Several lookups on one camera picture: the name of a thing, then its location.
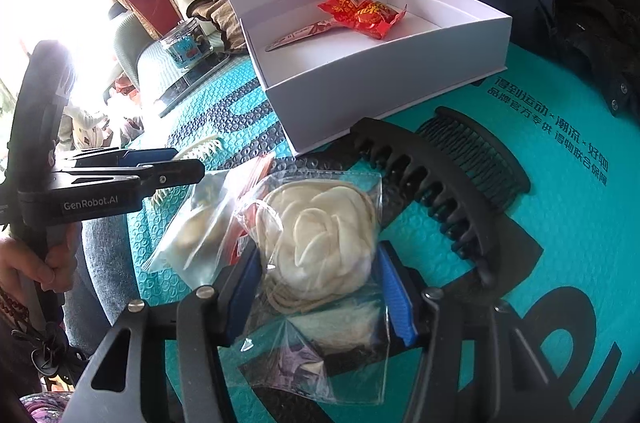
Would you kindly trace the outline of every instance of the finger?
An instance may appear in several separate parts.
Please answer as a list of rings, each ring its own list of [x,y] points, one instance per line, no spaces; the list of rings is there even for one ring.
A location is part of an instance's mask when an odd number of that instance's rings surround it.
[[[2,246],[2,261],[43,285],[53,282],[56,277],[53,270],[21,241],[6,239]]]
[[[56,293],[64,293],[72,289],[74,285],[74,271],[76,271],[77,267],[78,261],[75,257],[72,257],[67,266],[55,270],[56,278],[51,284],[44,286],[42,288],[43,291],[52,290]]]
[[[49,249],[44,262],[50,268],[55,269],[64,267],[71,260],[71,257],[73,257],[73,253],[69,251],[66,244],[61,244]]]
[[[73,223],[66,226],[66,247],[72,254],[82,246],[82,223]]]

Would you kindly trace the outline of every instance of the blue gripper pad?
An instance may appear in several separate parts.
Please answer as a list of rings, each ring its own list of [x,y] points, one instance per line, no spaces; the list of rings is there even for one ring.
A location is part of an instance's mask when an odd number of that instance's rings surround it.
[[[130,150],[119,161],[120,167],[136,167],[146,163],[171,161],[178,153],[175,148],[156,148],[147,150]]]
[[[238,277],[232,277],[229,286],[232,288],[228,300],[226,344],[231,345],[244,330],[251,305],[254,303],[255,290],[262,277],[260,265],[260,252],[251,241],[242,252],[238,264],[242,273]]]
[[[376,259],[373,263],[373,278],[382,288],[382,294],[389,309],[389,317],[396,335],[402,338],[404,345],[410,347],[418,340],[415,326],[420,295],[416,295],[415,285],[402,266],[389,241],[378,244]]]

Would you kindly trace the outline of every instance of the clear plastic bag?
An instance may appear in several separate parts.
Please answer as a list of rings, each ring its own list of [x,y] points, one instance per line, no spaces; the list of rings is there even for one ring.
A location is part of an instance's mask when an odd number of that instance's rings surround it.
[[[239,259],[248,236],[233,213],[272,160],[270,152],[230,170],[207,172],[191,187],[142,269],[154,273],[170,266],[192,289],[212,284],[221,268]]]
[[[244,334],[225,354],[230,385],[240,370],[252,387],[383,402],[388,317],[370,277],[381,211],[375,173],[279,172],[242,200],[236,216],[264,274]]]

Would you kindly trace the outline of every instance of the red snack package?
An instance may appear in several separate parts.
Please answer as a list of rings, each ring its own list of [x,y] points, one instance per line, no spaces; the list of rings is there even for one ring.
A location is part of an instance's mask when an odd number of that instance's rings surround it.
[[[376,40],[382,40],[391,27],[404,18],[406,7],[397,12],[382,2],[373,0],[326,0],[318,4],[322,11],[348,28]]]

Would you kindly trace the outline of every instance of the beige bag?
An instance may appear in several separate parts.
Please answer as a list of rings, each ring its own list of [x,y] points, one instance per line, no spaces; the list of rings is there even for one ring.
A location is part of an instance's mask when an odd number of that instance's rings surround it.
[[[229,0],[194,0],[187,8],[189,18],[210,21],[220,31],[227,53],[246,53],[246,41]]]

